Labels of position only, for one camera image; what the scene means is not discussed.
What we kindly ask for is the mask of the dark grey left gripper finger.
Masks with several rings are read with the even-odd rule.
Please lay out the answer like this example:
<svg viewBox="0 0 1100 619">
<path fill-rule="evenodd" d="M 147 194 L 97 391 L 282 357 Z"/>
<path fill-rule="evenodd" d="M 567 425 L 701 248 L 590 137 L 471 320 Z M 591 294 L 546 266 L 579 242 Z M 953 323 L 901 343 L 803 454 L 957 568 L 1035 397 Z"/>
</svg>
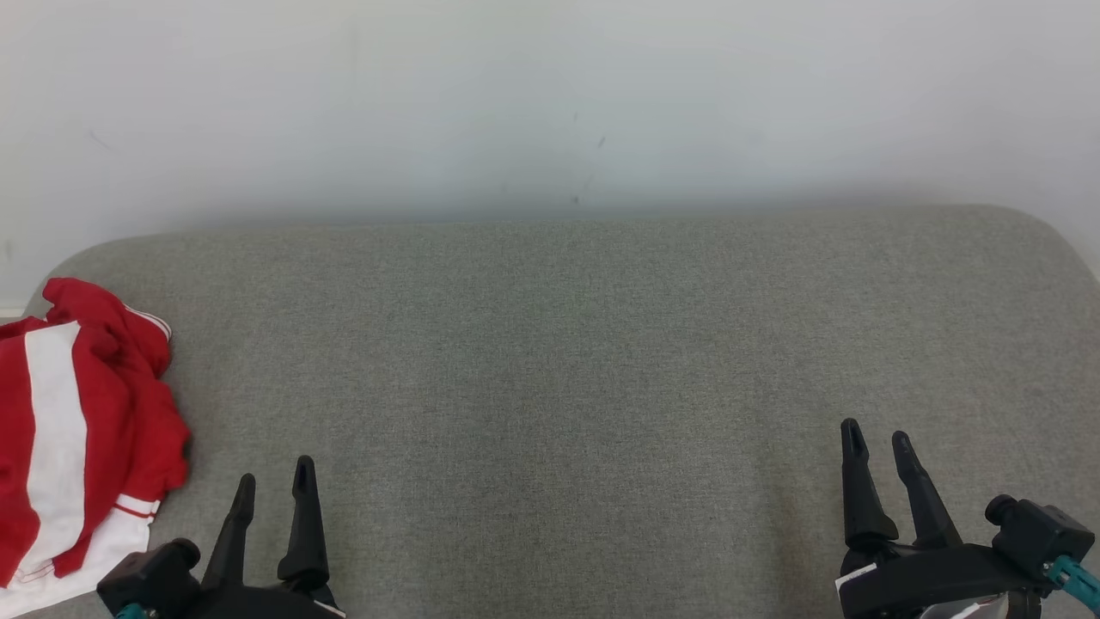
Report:
<svg viewBox="0 0 1100 619">
<path fill-rule="evenodd" d="M 320 589 L 330 579 L 323 516 L 314 458 L 299 456 L 292 479 L 288 549 L 278 564 L 278 579 L 290 589 Z"/>
<path fill-rule="evenodd" d="M 254 475 L 246 473 L 237 485 L 235 497 L 223 521 L 204 573 L 204 592 L 243 583 L 248 526 L 253 520 Z"/>
</svg>

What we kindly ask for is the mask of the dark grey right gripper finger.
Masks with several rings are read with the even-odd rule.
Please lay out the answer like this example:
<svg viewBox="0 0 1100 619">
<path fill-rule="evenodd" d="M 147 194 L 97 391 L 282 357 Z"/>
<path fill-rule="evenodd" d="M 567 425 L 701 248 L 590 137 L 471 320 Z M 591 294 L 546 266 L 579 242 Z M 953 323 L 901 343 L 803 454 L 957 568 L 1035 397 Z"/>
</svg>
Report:
<svg viewBox="0 0 1100 619">
<path fill-rule="evenodd" d="M 893 542 L 895 521 L 887 516 L 869 466 L 864 431 L 854 418 L 842 421 L 842 513 L 845 544 L 853 551 Z"/>
<path fill-rule="evenodd" d="M 906 432 L 893 432 L 891 438 L 897 475 L 908 490 L 908 501 L 914 526 L 912 546 L 920 551 L 934 551 L 963 545 L 963 537 L 952 521 L 946 505 Z"/>
</svg>

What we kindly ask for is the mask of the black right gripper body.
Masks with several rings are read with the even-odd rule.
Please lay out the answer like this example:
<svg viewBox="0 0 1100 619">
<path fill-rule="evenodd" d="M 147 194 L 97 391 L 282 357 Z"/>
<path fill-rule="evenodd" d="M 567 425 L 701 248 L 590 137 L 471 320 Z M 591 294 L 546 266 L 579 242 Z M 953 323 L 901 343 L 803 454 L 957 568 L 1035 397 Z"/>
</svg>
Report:
<svg viewBox="0 0 1100 619">
<path fill-rule="evenodd" d="M 908 618 L 935 604 L 1021 594 L 1025 603 L 1046 597 L 1034 579 L 989 546 L 963 544 L 891 561 L 880 561 L 838 586 L 846 618 Z"/>
</svg>

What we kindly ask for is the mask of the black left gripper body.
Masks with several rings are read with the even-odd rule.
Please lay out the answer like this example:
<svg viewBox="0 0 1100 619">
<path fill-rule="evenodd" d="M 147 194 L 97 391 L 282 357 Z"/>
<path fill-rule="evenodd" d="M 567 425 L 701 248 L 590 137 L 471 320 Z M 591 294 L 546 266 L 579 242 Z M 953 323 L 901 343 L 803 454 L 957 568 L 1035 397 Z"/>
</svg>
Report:
<svg viewBox="0 0 1100 619">
<path fill-rule="evenodd" d="M 279 587 L 224 586 L 200 592 L 182 618 L 345 618 L 333 606 Z"/>
</svg>

